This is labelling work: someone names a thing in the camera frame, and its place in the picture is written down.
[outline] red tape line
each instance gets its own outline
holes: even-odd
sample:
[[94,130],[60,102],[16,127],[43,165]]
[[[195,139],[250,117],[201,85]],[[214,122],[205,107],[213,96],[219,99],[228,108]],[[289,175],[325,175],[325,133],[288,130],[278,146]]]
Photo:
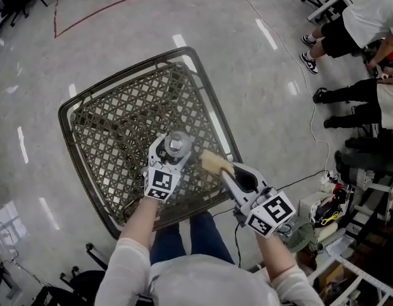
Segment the red tape line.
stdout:
[[70,25],[68,28],[64,29],[63,31],[61,31],[59,34],[57,33],[57,28],[56,28],[56,16],[57,16],[57,5],[59,3],[59,0],[56,0],[56,4],[55,4],[55,14],[54,14],[54,34],[55,34],[55,38],[58,38],[60,35],[62,35],[63,33],[65,33],[66,31],[69,31],[71,28],[75,27],[76,25],[80,24],[81,22],[83,22],[84,20],[94,16],[95,14],[98,14],[100,12],[102,12],[103,10],[109,9],[110,7],[113,7],[117,4],[126,2],[127,0],[120,0],[120,1],[116,1],[112,4],[110,4],[109,6],[106,6],[102,9],[99,9],[98,11],[95,11],[94,13],[91,13],[90,15],[80,19],[79,21],[75,22],[73,25]]

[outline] gray floor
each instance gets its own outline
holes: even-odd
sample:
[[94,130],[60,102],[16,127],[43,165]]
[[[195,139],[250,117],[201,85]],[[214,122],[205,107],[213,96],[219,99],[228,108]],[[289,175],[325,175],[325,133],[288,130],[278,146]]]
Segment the gray floor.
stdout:
[[[73,265],[94,269],[85,255],[93,242],[109,256],[115,240],[93,210],[75,173],[63,141],[57,111],[77,92],[148,57],[175,48],[180,34],[200,56],[226,115],[244,162],[261,169],[280,187],[323,169],[327,146],[315,143],[309,129],[313,104],[302,71],[277,34],[258,26],[245,0],[130,0],[75,26],[54,39],[56,0],[31,4],[30,16],[3,29],[0,45],[0,220],[10,227],[22,266],[58,286],[60,272]],[[57,32],[118,0],[59,0]],[[307,48],[300,36],[315,26],[306,20],[313,9],[300,0],[252,0],[264,19],[297,57]],[[311,93],[320,86],[338,88],[367,78],[360,58],[323,57],[319,75],[304,69]],[[349,105],[320,106],[313,129],[327,140],[332,154],[352,131],[326,130],[332,113],[349,113]],[[29,162],[25,164],[18,128],[22,128]],[[334,162],[331,155],[329,168]],[[318,189],[318,177],[285,189],[298,201]],[[212,213],[232,206],[228,201]],[[216,222],[234,259],[236,220],[231,212]],[[188,224],[181,225],[184,243]],[[259,262],[253,235],[238,232],[242,267]],[[2,244],[2,258],[10,259]],[[21,285],[21,300],[39,285],[15,265],[8,265]]]

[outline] long sleeve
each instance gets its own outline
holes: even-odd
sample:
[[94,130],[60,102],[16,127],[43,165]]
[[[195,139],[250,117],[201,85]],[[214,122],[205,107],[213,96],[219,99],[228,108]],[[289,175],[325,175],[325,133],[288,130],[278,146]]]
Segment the long sleeve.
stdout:
[[95,306],[131,306],[138,294],[147,289],[150,274],[149,251],[136,241],[122,238],[117,242]]
[[310,286],[304,272],[296,265],[272,281],[281,303],[297,306],[322,306],[323,302]]

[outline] sponge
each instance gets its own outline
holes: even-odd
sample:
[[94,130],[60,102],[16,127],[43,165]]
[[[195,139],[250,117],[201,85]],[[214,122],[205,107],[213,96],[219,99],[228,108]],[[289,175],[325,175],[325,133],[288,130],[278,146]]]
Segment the sponge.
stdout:
[[201,153],[201,161],[202,168],[213,175],[219,176],[221,170],[226,170],[233,177],[235,177],[235,168],[232,163],[228,162],[220,156],[217,156],[215,153],[212,153],[209,150],[204,150]]

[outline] woven pattern surface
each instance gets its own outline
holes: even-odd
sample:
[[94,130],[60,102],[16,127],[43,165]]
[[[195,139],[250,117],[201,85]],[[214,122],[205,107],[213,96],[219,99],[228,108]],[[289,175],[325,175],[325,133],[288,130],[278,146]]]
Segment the woven pattern surface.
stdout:
[[176,62],[129,80],[73,111],[71,128],[104,207],[123,225],[144,194],[142,168],[157,134],[181,130],[193,141],[192,156],[173,195],[159,214],[188,213],[187,204],[208,205],[222,187],[201,169],[204,149],[220,154],[196,85],[185,64]]

